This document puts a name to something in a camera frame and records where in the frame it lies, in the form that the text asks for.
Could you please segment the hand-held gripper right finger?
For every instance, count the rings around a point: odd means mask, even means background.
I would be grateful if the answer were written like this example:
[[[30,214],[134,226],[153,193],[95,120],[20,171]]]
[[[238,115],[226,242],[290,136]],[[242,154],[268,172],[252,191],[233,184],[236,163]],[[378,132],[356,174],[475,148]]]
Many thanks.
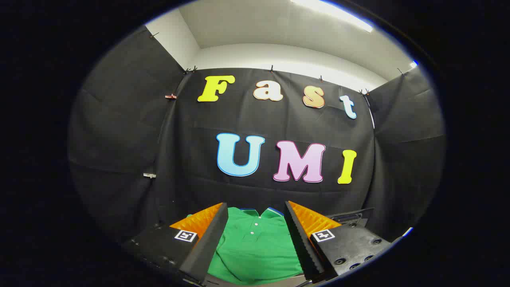
[[[367,227],[371,214],[368,208],[325,216],[285,202],[284,219],[308,282],[346,278],[389,251],[392,243]]]

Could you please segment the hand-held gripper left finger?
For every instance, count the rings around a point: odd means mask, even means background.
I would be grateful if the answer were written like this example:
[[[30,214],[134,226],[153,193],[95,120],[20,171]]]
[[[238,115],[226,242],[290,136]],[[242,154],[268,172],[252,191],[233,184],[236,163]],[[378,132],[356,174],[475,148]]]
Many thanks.
[[[227,221],[228,206],[218,203],[171,225],[148,228],[122,248],[177,285],[205,285]]]

